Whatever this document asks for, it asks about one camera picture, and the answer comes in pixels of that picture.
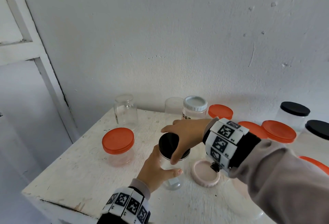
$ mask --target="gray sleeve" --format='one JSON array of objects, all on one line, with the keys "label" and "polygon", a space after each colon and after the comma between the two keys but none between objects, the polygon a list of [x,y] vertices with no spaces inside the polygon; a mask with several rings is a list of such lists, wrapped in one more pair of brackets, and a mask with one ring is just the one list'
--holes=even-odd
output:
[{"label": "gray sleeve", "polygon": [[329,176],[281,143],[263,139],[229,176],[277,223],[329,223]]}]

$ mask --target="white door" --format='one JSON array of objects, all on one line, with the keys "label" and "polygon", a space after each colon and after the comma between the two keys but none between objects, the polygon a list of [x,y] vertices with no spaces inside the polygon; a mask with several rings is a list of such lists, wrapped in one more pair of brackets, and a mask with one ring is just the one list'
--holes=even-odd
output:
[{"label": "white door", "polygon": [[25,0],[0,0],[0,223],[50,223],[22,195],[79,138]]}]

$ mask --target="black lid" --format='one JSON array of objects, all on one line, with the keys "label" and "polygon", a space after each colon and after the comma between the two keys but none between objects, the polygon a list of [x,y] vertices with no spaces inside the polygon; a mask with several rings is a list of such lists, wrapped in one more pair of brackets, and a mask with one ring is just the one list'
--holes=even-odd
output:
[{"label": "black lid", "polygon": [[295,116],[306,117],[310,114],[310,109],[294,102],[282,102],[280,108]]},{"label": "black lid", "polygon": [[329,140],[329,123],[320,120],[309,120],[305,128],[314,135]]},{"label": "black lid", "polygon": [[[178,146],[179,136],[174,133],[166,133],[159,139],[159,150],[160,153],[167,159],[171,159],[171,155],[174,153]],[[188,149],[182,156],[181,159],[186,158],[190,154],[190,149]]]}]

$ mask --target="door frame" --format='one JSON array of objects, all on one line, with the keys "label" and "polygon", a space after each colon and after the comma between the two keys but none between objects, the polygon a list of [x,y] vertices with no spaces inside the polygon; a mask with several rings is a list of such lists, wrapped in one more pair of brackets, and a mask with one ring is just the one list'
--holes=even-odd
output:
[{"label": "door frame", "polygon": [[10,64],[20,60],[35,61],[66,131],[72,143],[74,143],[80,138],[76,123],[37,32],[28,6],[25,0],[7,0],[7,3],[23,39],[18,43],[0,44],[0,65]]}]

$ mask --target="white table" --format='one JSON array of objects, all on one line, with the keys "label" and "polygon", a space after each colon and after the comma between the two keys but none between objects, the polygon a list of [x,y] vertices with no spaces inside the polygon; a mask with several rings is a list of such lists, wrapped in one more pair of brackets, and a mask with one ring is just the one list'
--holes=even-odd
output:
[{"label": "white table", "polygon": [[[138,110],[139,126],[135,134],[135,158],[121,168],[111,167],[103,150],[102,137],[116,128],[113,109],[106,113],[76,143],[45,169],[23,194],[52,224],[94,224],[112,192],[128,186],[142,168],[160,130],[180,116]],[[151,218],[156,224],[273,223],[267,216],[246,220],[229,210],[222,195],[224,176],[213,188],[203,188],[191,178],[191,164],[205,158],[204,144],[191,150],[184,170],[187,179],[178,191],[159,188],[150,199]]]}]

